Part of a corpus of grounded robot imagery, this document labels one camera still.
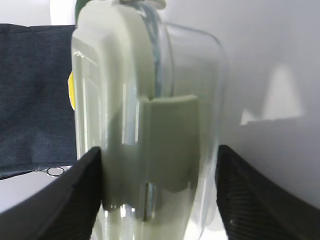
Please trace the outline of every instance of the white wall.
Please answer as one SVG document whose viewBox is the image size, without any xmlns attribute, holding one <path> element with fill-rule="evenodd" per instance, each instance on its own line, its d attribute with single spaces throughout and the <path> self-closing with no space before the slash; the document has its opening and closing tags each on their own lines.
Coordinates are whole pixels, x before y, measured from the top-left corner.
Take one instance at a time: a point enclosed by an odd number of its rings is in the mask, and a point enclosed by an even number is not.
<svg viewBox="0 0 320 240">
<path fill-rule="evenodd" d="M 51 25 L 50 0 L 1 0 L 0 23 Z"/>
<path fill-rule="evenodd" d="M 222 143 L 320 208 L 320 1 L 167 0 L 229 59 Z"/>
</svg>

